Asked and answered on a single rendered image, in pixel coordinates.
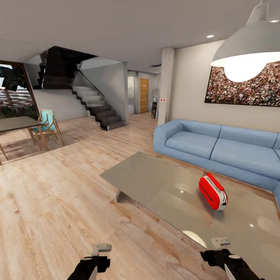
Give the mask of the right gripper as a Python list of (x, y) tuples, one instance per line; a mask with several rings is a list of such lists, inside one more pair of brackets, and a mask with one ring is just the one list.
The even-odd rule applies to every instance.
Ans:
[[(221, 254), (230, 254), (230, 251), (228, 249), (223, 248), (220, 251), (206, 250), (205, 252), (200, 252), (200, 254), (204, 261), (208, 261), (208, 264), (210, 266), (219, 266), (220, 268), (222, 268), (222, 265), (219, 261), (220, 256)], [(226, 269), (224, 271), (226, 271)]]

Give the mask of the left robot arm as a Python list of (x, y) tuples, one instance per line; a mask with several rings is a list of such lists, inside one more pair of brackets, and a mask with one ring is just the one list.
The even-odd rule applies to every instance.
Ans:
[(110, 251), (112, 246), (109, 243), (93, 244), (91, 257), (81, 259), (67, 280), (96, 280), (97, 273), (104, 273), (110, 267), (110, 259), (107, 256), (99, 256), (99, 252)]

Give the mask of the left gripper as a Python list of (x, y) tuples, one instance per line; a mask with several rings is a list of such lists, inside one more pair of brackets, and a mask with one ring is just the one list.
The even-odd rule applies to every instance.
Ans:
[(94, 259), (97, 261), (97, 267), (98, 267), (98, 270), (97, 272), (98, 273), (104, 273), (106, 271), (106, 269), (108, 267), (110, 267), (110, 259), (106, 257), (94, 257)]

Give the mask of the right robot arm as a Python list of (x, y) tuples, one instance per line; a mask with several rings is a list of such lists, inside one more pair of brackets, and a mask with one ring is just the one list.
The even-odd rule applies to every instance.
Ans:
[(228, 249), (221, 247), (231, 243), (229, 238), (213, 238), (211, 243), (214, 246), (213, 250), (206, 250), (200, 254), (210, 266), (219, 266), (226, 271), (229, 280), (266, 280), (260, 279), (242, 257), (231, 254)]

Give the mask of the radio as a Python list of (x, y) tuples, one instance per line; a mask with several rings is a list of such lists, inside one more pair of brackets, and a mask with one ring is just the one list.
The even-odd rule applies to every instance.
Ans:
[(210, 173), (201, 177), (199, 190), (214, 210), (224, 210), (226, 208), (228, 196), (224, 188)]

